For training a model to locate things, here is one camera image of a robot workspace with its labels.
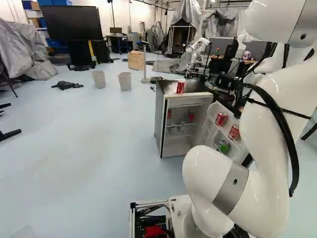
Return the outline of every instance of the gray trash can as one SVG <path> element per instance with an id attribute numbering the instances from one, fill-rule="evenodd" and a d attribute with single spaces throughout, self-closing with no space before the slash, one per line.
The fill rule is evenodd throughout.
<path id="1" fill-rule="evenodd" d="M 119 74 L 119 83 L 121 91 L 130 91 L 131 90 L 131 73 L 122 72 Z"/>

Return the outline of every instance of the mini fridge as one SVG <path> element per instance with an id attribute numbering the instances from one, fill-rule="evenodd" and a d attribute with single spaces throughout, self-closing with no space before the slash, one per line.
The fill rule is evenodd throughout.
<path id="1" fill-rule="evenodd" d="M 248 151 L 242 140 L 232 138 L 232 126 L 239 126 L 231 111 L 201 83 L 186 81 L 185 93 L 176 94 L 177 81 L 159 80 L 156 90 L 155 138 L 161 158 L 186 155 L 196 145 L 206 145 L 241 163 Z M 219 113 L 226 115 L 223 125 L 216 122 Z"/>

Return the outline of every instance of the red soda can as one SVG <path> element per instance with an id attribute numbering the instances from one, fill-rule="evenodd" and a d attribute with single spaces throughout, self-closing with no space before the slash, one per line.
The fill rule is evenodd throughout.
<path id="1" fill-rule="evenodd" d="M 233 125 L 232 128 L 230 129 L 230 132 L 229 132 L 229 138 L 230 139 L 238 139 L 240 136 L 240 131 L 239 131 L 239 126 L 238 125 Z"/>
<path id="2" fill-rule="evenodd" d="M 218 115 L 217 115 L 216 123 L 217 123 L 218 125 L 220 125 L 220 126 L 223 126 L 223 125 L 226 123 L 227 118 L 228 118 L 228 116 L 227 116 L 226 113 L 220 112 L 220 113 L 218 113 Z"/>
<path id="3" fill-rule="evenodd" d="M 185 81 L 184 80 L 179 80 L 177 82 L 176 93 L 184 93 L 184 91 L 185 91 Z"/>
<path id="4" fill-rule="evenodd" d="M 167 119 L 170 119 L 170 117 L 172 116 L 172 112 L 170 109 L 168 109 L 167 111 Z"/>
<path id="5" fill-rule="evenodd" d="M 195 118 L 194 112 L 189 112 L 188 122 L 189 122 L 189 123 L 192 123 L 192 122 L 194 121 L 194 118 Z"/>

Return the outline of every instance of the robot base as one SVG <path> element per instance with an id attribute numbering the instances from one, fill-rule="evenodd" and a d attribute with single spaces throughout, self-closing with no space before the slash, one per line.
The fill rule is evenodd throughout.
<path id="1" fill-rule="evenodd" d="M 191 206 L 192 200 L 189 195 L 174 196 L 163 201 L 132 202 L 130 207 L 129 238 L 140 237 L 140 231 L 145 229 L 144 227 L 140 227 L 139 221 L 141 217 L 163 207 L 167 209 L 165 223 L 162 222 L 162 219 L 164 220 L 163 216 L 156 216 L 159 220 L 156 225 L 159 225 L 169 231 L 164 237 L 209 238 L 196 227 L 192 216 Z M 234 228 L 223 238 L 250 238 L 250 236 L 240 227 L 235 225 Z"/>
<path id="2" fill-rule="evenodd" d="M 168 200 L 175 238 L 209 238 L 195 225 L 192 200 L 189 195 L 175 196 Z"/>

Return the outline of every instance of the small bottle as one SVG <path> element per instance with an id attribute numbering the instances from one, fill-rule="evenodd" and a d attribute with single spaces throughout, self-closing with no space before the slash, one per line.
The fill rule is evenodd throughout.
<path id="1" fill-rule="evenodd" d="M 216 56 L 219 56 L 219 50 L 220 48 L 216 48 Z"/>

